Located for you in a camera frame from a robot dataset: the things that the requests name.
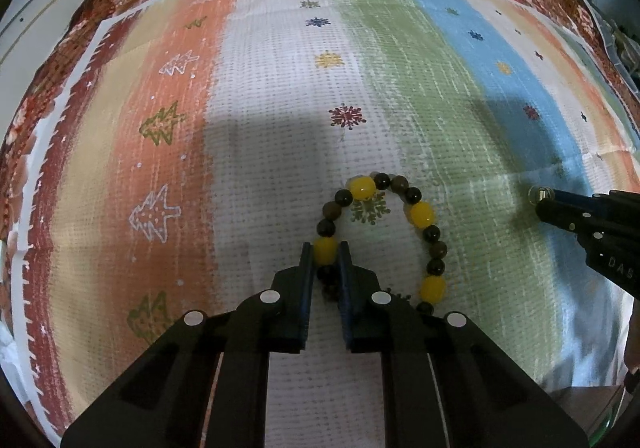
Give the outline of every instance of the black bead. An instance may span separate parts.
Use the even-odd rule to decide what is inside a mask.
[[[346,208],[353,202],[353,195],[351,192],[346,189],[338,190],[335,193],[334,201],[336,201],[340,206]]]
[[[335,234],[335,224],[329,219],[322,219],[316,226],[316,232],[321,237],[333,237]]]
[[[342,207],[335,201],[330,201],[322,207],[322,216],[329,221],[335,221],[340,215]]]
[[[447,245],[439,240],[431,245],[429,248],[429,255],[431,258],[444,258],[447,256]]]
[[[427,273],[441,275],[444,273],[444,262],[441,258],[432,258],[427,264]]]
[[[422,230],[422,238],[427,242],[434,243],[440,240],[440,228],[432,224]]]
[[[337,285],[338,279],[340,278],[340,273],[335,266],[329,265],[321,266],[320,268],[318,268],[318,270],[316,271],[316,276],[318,277],[318,280],[323,284]]]
[[[406,189],[409,187],[409,181],[406,177],[402,177],[401,175],[396,175],[391,181],[391,191],[397,194],[404,194]]]
[[[420,314],[426,314],[427,316],[433,316],[433,305],[429,302],[420,302],[415,310]]]
[[[377,173],[373,178],[373,182],[378,190],[386,190],[391,185],[391,179],[386,173]]]
[[[415,186],[411,186],[410,188],[406,189],[406,192],[404,192],[404,199],[409,204],[419,203],[420,199],[422,199],[422,192]]]

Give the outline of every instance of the white circular marker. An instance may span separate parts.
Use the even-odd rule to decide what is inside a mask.
[[[189,327],[200,325],[203,320],[204,320],[204,314],[202,314],[200,311],[190,311],[184,315],[184,322]]]
[[[276,303],[280,299],[280,293],[273,289],[267,289],[260,294],[263,303]]]
[[[391,295],[384,291],[376,291],[371,295],[371,299],[374,303],[378,303],[380,305],[386,305],[391,302]]]
[[[466,316],[460,313],[451,313],[447,316],[447,322],[453,327],[464,327],[466,325]]]

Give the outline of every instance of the bed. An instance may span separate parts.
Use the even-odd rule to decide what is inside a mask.
[[[640,105],[584,0],[86,0],[4,140],[0,285],[49,439],[171,323],[297,264],[350,178],[402,174],[468,314],[549,392],[623,374],[632,301],[538,222],[531,186],[637,191]],[[428,256],[377,193],[337,236],[417,304]],[[314,289],[272,356],[267,446],[383,445],[376,356]]]

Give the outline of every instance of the floral blanket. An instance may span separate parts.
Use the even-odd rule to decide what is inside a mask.
[[[436,210],[438,314],[549,390],[613,382],[628,301],[526,193],[638,190],[639,117],[583,0],[86,0],[0,150],[2,319],[38,421],[59,442],[174,319],[295,265],[322,203],[376,170]],[[417,301],[401,205],[377,194],[338,234]],[[344,352],[314,291],[308,349],[272,357],[267,446],[383,446],[379,360]]]

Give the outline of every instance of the white stripe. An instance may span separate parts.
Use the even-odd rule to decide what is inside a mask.
[[[213,230],[224,310],[269,287],[275,271],[297,265],[302,242],[316,236],[322,204],[348,178],[400,172],[396,142],[363,85],[358,52],[332,1],[309,0],[321,6],[311,9],[301,8],[302,1],[238,0],[214,73],[206,144],[214,165]],[[315,17],[330,25],[306,25]],[[317,67],[315,56],[325,52],[340,55],[344,65]],[[361,108],[367,122],[353,130],[331,126],[329,110],[342,104]],[[354,262],[375,269],[381,280],[404,276],[415,286],[419,255],[392,251],[382,238],[391,226],[402,237],[398,243],[420,247],[400,201],[389,199],[397,204],[388,204],[393,212],[373,233],[373,226],[351,222],[345,211],[338,236],[350,240]],[[385,254],[385,262],[372,261]],[[394,270],[393,260],[403,257],[413,269],[396,264]],[[267,410],[266,446],[383,443],[379,357],[346,352],[335,304],[322,302],[318,284],[306,350],[271,357]],[[331,417],[331,428],[318,417]]]

